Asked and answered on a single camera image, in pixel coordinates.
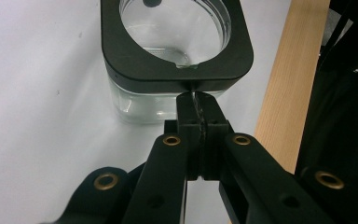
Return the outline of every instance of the jar opening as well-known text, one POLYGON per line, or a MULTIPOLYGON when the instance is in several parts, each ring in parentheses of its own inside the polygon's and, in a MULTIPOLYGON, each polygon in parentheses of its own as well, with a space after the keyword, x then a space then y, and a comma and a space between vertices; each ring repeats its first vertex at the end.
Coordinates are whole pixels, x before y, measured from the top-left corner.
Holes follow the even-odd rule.
POLYGON ((221 0, 121 0, 120 16, 139 46, 178 68, 212 59, 231 33, 221 0))

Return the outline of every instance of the clear glass container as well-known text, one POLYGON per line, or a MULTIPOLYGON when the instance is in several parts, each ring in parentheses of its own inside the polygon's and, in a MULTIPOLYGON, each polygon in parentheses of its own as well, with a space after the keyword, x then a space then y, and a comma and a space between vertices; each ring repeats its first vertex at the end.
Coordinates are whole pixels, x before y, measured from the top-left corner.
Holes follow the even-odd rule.
MULTIPOLYGON (((230 36, 230 18, 220 0, 121 0, 121 20, 131 38, 150 54, 192 67, 218 55, 230 36)), ((119 115, 126 121, 156 123, 176 118, 180 93, 140 94, 111 80, 119 115)), ((209 92, 215 97, 222 91, 209 92)))

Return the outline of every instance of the screw hole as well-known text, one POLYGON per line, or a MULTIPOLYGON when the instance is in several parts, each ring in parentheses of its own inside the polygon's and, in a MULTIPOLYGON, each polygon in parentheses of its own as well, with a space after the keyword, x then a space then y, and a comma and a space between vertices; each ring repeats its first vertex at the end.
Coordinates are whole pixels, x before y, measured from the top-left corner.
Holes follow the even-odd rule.
POLYGON ((232 140, 234 141, 234 143, 241 145, 241 146, 246 146, 246 145, 251 144, 251 140, 245 136, 236 135, 236 136, 234 136, 234 138, 232 140))
POLYGON ((210 119, 210 120, 208 121, 208 123, 210 123, 210 124, 218 124, 219 121, 217 121, 216 119, 210 119))
POLYGON ((320 184, 322 184, 330 189, 343 189, 344 188, 344 182, 341 179, 339 179, 337 176, 327 173, 325 171, 316 172, 315 178, 320 184))
POLYGON ((161 195, 155 195, 150 197, 146 203, 149 207, 157 209, 160 208, 165 202, 164 197, 162 197, 161 195))
POLYGON ((298 208, 300 206, 298 199, 290 195, 283 195, 282 203, 290 208, 298 208))
POLYGON ((197 121, 194 119, 190 119, 187 121, 188 124, 197 124, 197 121))
POLYGON ((180 138, 176 136, 167 136, 162 140, 162 142, 167 146, 173 147, 180 143, 180 138))
POLYGON ((112 173, 99 175, 94 180, 94 188, 98 190, 107 190, 114 187, 118 182, 118 176, 112 173))

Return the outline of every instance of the wooden board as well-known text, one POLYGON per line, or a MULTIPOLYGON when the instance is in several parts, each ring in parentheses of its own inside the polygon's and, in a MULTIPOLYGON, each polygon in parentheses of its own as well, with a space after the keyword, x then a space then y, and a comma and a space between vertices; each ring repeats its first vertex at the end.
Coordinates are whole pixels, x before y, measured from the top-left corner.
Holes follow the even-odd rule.
POLYGON ((289 172, 296 168, 329 0, 292 0, 255 137, 289 172))

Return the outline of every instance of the white surface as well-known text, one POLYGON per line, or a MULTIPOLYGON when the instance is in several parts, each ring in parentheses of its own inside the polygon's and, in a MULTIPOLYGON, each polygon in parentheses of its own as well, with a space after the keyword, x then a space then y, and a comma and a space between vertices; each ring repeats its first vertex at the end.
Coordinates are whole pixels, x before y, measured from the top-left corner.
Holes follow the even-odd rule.
MULTIPOLYGON (((290 1, 241 2, 255 62, 219 103, 253 133, 290 1)), ((0 1, 0 223, 54 221, 90 172, 133 169, 162 132, 118 119, 98 0, 0 1)), ((227 223, 217 183, 188 187, 186 223, 227 223)))

